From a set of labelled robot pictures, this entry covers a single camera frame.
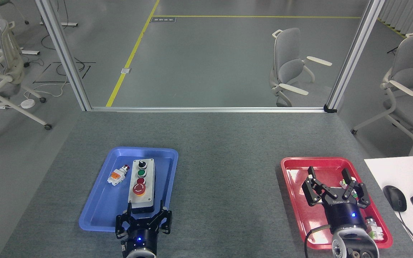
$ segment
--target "gray table surface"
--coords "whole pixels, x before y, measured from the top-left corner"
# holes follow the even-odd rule
[[[280,167],[285,157],[350,160],[394,237],[381,256],[413,257],[413,243],[336,114],[99,112],[80,115],[0,257],[121,257],[114,233],[78,225],[103,161],[118,146],[179,153],[172,233],[159,235],[159,258],[303,257]]]

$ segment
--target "white chair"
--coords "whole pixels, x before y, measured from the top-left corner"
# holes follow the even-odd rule
[[[11,0],[0,0],[0,6],[6,5],[6,4],[10,4],[15,8],[17,13],[19,13],[20,16],[22,17],[23,21],[25,21],[25,24],[30,24],[29,21],[27,21],[27,19],[25,18],[25,16],[23,16],[23,13],[17,8],[17,6]]]
[[[270,71],[269,82],[272,93],[278,96],[277,106],[287,108],[292,106],[323,106],[326,104],[331,88],[315,84],[315,75],[306,64],[316,62],[331,66],[332,63],[316,58],[299,58],[300,30],[298,28],[279,29],[272,36],[275,38],[274,67]],[[311,81],[309,83],[296,81],[288,84],[290,80],[307,72]]]
[[[389,98],[384,102],[387,110],[354,126],[351,133],[355,135],[361,127],[385,118],[413,141],[413,134],[400,123],[402,121],[413,129],[413,91],[410,90],[413,89],[413,35],[404,39],[399,45],[393,66],[385,74],[380,87],[385,90]],[[413,156],[413,145],[409,156]]]
[[[46,98],[39,95],[36,91],[21,85],[25,73],[23,71],[23,59],[20,56],[20,47],[12,34],[14,23],[0,20],[0,26],[2,30],[0,35],[0,67],[1,64],[4,66],[4,68],[0,69],[0,106],[10,106],[30,119],[42,124],[46,130],[50,130],[52,128],[51,124],[46,123],[9,100],[11,96],[16,95],[20,91],[20,88],[39,98],[39,101],[42,103],[46,101]]]

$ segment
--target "white desk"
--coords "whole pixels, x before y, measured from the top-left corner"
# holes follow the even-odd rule
[[[404,193],[407,210],[401,215],[408,228],[413,232],[413,204],[410,201],[410,197],[413,196],[413,157],[375,158],[364,161],[382,189],[384,186],[391,185]]]

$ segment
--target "yellow floor line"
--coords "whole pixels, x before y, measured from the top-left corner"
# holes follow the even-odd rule
[[[359,19],[356,16],[249,16],[249,15],[154,15],[154,17],[187,18],[323,18],[323,19]]]
[[[146,20],[146,23],[144,24],[143,29],[141,30],[141,33],[139,34],[138,39],[136,40],[135,46],[133,46],[133,50],[130,54],[130,57],[128,57],[127,63],[125,63],[124,68],[129,68],[130,64],[132,63],[133,57],[135,56],[136,50],[139,47],[139,43],[141,42],[141,39],[143,38],[143,35],[146,31],[146,28],[148,28],[149,22],[151,21],[152,16],[154,15],[154,12],[156,11],[157,5],[159,5],[159,1],[157,0],[156,3],[154,4],[154,7],[152,8],[151,14],[148,16],[148,19]],[[114,87],[113,92],[111,93],[111,96],[108,99],[108,103],[106,104],[107,107],[110,107],[113,105],[113,102],[116,98],[116,95],[119,92],[120,86],[122,85],[123,79],[125,78],[126,73],[122,73],[119,77],[118,82],[116,83],[116,86]]]
[[[379,22],[381,22],[383,25],[385,25],[385,26],[387,26],[388,28],[390,28],[392,31],[396,32],[396,34],[398,34],[399,36],[401,36],[401,37],[403,37],[403,38],[406,38],[406,36],[403,35],[400,31],[398,31],[398,30],[396,30],[395,28],[393,28],[392,26],[386,24],[384,21],[380,20],[380,18],[377,18],[377,20],[378,20]]]

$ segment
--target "computer mouse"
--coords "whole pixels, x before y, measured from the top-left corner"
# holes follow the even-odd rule
[[[407,209],[406,197],[394,186],[385,186],[383,193],[394,211],[403,212]]]

